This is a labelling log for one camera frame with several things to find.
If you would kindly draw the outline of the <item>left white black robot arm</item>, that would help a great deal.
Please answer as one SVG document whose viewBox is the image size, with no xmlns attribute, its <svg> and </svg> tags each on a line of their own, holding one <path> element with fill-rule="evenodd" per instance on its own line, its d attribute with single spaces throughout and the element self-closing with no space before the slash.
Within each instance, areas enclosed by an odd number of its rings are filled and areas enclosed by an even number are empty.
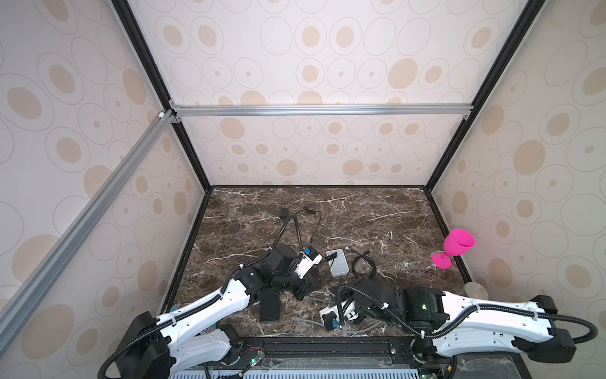
<svg viewBox="0 0 606 379">
<path fill-rule="evenodd" d="M 312 246 L 295 251 L 277 244 L 257 260 L 239 265 L 222 287 L 188 306 L 157 317 L 140 314 L 97 376 L 107 377 L 116 366 L 121 378 L 168 378 L 223 360 L 235 353 L 238 337 L 229 328 L 208 328 L 268 295 L 291 292 L 303 299 L 320 287 L 317 266 L 322 260 Z"/>
</svg>

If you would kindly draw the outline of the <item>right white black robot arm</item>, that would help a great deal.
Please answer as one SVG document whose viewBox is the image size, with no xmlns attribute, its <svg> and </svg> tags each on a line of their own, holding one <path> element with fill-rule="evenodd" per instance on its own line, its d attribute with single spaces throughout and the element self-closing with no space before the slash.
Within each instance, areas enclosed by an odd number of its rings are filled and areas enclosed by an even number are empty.
<svg viewBox="0 0 606 379">
<path fill-rule="evenodd" d="M 482 302 L 435 288 L 397 291 L 372 280 L 338 287 L 336 304 L 321 310 L 320 318 L 328 331 L 366 318 L 399 326 L 412 337 L 404 352 L 420 363 L 483 352 L 569 363 L 579 344 L 598 335 L 593 323 L 560 314 L 547 295 L 526 303 Z"/>
</svg>

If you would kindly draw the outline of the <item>black power adapter with plug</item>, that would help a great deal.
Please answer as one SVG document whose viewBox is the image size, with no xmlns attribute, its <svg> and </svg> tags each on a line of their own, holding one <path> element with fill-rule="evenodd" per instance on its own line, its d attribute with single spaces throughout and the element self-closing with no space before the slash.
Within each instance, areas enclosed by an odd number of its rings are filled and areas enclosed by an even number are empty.
<svg viewBox="0 0 606 379">
<path fill-rule="evenodd" d="M 300 209 L 298 211 L 295 211 L 294 213 L 290 213 L 288 208 L 281 208 L 280 214 L 279 214 L 279 220 L 282 221 L 282 225 L 281 225 L 273 243 L 271 244 L 270 248 L 274 248 L 279 244 L 280 240 L 286 233 L 286 230 L 287 230 L 287 227 L 288 227 L 290 221 L 293 221 L 298 247 L 299 247 L 299 250 L 303 251 L 304 244 L 303 244 L 300 223 L 298 221 L 298 214 L 309 213 L 309 212 L 304 209 Z M 325 254 L 323 256 L 323 259 L 324 259 L 323 263 L 328 263 L 329 267 L 332 267 L 333 261 L 336 259 L 336 254 L 328 254 L 328 255 Z"/>
</svg>

